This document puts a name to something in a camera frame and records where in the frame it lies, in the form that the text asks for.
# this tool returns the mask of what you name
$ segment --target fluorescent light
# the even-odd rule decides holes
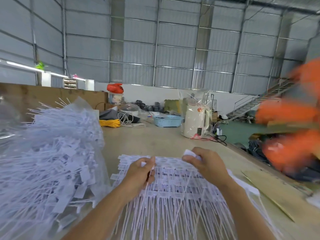
[[[73,79],[76,79],[76,80],[81,80],[81,81],[86,81],[85,79],[83,79],[83,78],[80,78],[80,77],[74,77]]]
[[[30,67],[30,66],[26,66],[26,65],[21,65],[21,64],[14,63],[14,62],[11,62],[11,61],[7,61],[7,63],[9,65],[25,68],[25,69],[28,69],[28,70],[31,70],[31,71],[44,72],[43,70],[40,70],[40,69],[37,69],[37,68],[34,68],[34,67]]]
[[[51,72],[51,75],[52,75],[52,76],[59,76],[59,77],[63,77],[63,78],[69,78],[68,76],[61,75],[61,74],[54,73],[54,72]]]

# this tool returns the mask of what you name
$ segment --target yellow rope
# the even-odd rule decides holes
[[[112,128],[120,127],[120,120],[99,120],[100,126],[108,126]]]

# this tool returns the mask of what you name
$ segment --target red plastic bag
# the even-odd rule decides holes
[[[108,84],[106,86],[106,89],[109,92],[113,93],[123,93],[123,88],[121,87],[122,83],[113,83],[113,84]]]

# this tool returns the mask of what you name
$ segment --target wooden table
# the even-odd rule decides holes
[[[244,181],[247,180],[242,171],[266,169],[257,160],[257,163],[254,160],[248,160],[245,154],[240,155],[220,143],[183,137],[180,128],[160,128],[153,124],[146,126],[146,128],[139,129],[103,128],[105,147],[102,154],[106,160],[109,177],[112,173],[118,172],[118,156],[121,154],[181,157],[185,149],[192,149],[195,146],[218,152],[226,167]],[[282,232],[283,239],[311,240],[320,238],[320,227],[315,228],[303,223],[294,223],[269,199],[262,196],[262,201],[274,224]]]

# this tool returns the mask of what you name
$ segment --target white machine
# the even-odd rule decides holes
[[[182,134],[187,138],[200,139],[210,126],[210,109],[203,105],[187,105]]]

